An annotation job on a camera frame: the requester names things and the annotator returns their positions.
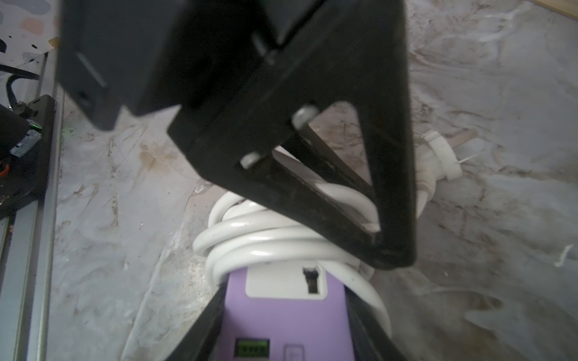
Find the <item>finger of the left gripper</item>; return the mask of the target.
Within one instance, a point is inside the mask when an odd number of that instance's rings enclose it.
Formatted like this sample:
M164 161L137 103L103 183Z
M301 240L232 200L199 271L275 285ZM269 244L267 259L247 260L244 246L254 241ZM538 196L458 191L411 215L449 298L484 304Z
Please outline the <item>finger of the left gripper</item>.
M203 94L184 105L168 129L171 140L206 180L298 221L371 266L382 266L378 234L282 165L282 146L324 180L372 196L371 186L347 167L309 127L319 107L299 90L260 85L266 57L241 52ZM290 105L292 96L296 105Z
M281 90L299 90L319 107L349 102L364 141L382 266L416 259L416 190L402 1L317 1L280 47L291 61Z

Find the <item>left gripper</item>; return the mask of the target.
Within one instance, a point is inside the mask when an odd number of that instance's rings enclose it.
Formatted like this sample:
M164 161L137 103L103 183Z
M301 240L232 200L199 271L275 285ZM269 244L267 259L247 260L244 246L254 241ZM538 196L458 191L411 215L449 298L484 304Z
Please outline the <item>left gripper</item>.
M198 102L242 43L281 47L317 1L64 1L60 84L93 126Z

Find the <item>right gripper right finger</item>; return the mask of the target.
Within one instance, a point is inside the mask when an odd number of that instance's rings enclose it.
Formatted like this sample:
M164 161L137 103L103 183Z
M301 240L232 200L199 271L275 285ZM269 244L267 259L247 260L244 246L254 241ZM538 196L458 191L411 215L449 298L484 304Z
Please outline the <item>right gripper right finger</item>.
M379 325L370 306L348 288L346 305L356 361L406 361Z

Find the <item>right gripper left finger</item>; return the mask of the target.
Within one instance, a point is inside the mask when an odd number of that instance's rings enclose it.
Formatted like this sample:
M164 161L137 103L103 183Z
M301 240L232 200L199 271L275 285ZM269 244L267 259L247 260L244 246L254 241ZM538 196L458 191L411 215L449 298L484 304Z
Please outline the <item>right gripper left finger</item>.
M211 360L224 319L226 286L221 286L166 361Z

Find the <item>purple power strip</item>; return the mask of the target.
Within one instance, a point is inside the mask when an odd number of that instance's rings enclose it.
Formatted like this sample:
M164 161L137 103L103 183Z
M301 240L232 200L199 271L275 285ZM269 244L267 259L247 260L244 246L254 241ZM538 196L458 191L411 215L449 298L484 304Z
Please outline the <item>purple power strip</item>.
M354 360L342 282L311 262L228 276L216 360Z

